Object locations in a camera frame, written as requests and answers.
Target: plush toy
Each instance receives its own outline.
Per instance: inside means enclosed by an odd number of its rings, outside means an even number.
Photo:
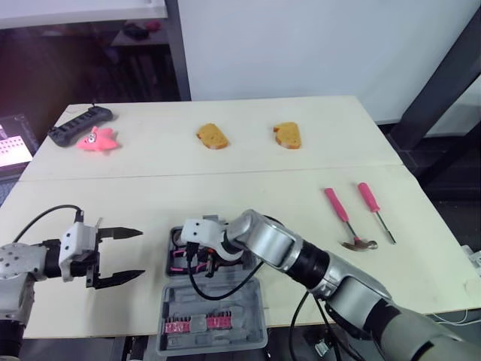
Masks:
[[[97,126],[94,126],[92,132],[77,143],[77,148],[97,152],[114,149],[118,146],[119,144],[113,139],[112,128],[99,129]]]

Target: pink hammer handle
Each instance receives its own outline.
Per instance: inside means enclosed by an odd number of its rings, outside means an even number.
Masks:
[[[360,183],[358,184],[358,189],[359,192],[361,192],[362,198],[364,198],[364,201],[368,205],[371,212],[378,212],[381,208],[379,207],[379,205],[377,205],[376,199],[374,198],[373,193],[369,189],[369,186],[366,183]]]
[[[334,190],[332,188],[325,188],[324,193],[329,198],[329,201],[331,202],[332,207],[334,207],[334,210],[336,211],[339,218],[343,222],[349,221],[346,210],[344,209],[343,205],[339,202],[339,199],[337,199],[336,193],[334,193]]]

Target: toast slice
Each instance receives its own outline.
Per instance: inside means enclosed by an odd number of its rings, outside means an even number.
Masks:
[[[274,127],[276,142],[287,149],[298,149],[301,147],[301,134],[298,125],[294,122],[277,124]]]
[[[228,146],[228,140],[215,124],[208,123],[197,132],[199,138],[209,149],[222,149]]]

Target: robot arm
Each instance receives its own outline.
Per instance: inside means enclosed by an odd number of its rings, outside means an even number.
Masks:
[[[86,287],[101,289],[117,286],[144,271],[117,272],[100,278],[98,245],[103,238],[130,238],[141,235],[122,227],[96,229],[76,219],[62,236],[40,244],[11,243],[0,247],[0,360],[16,360],[23,331],[34,302],[34,283],[62,277],[72,281],[86,276]]]
[[[253,210],[227,226],[187,220],[180,240],[213,248],[229,261],[244,251],[254,253],[324,300],[331,318],[352,337],[373,338],[387,360],[479,359],[477,347],[427,317],[398,307],[370,275]]]

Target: gray tool case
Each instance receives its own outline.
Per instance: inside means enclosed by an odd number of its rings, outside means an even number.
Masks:
[[[219,221],[217,216],[204,218]],[[259,281],[252,277],[226,299],[203,299],[192,287],[188,275],[172,272],[172,269],[187,267],[185,257],[171,256],[176,249],[173,239],[178,237],[181,230],[182,227],[175,227],[169,235],[166,273],[171,277],[171,282],[164,287],[162,294],[157,353],[160,356],[181,356],[265,347],[268,336]],[[258,262],[249,252],[243,254],[241,261],[241,264],[219,267],[212,278],[206,278],[204,272],[195,274],[198,287],[210,296],[232,290]],[[197,264],[195,256],[192,267]],[[220,325],[220,320],[226,319],[222,316],[230,317],[229,325]],[[171,332],[166,332],[166,327],[170,327]],[[173,329],[183,332],[172,332]]]

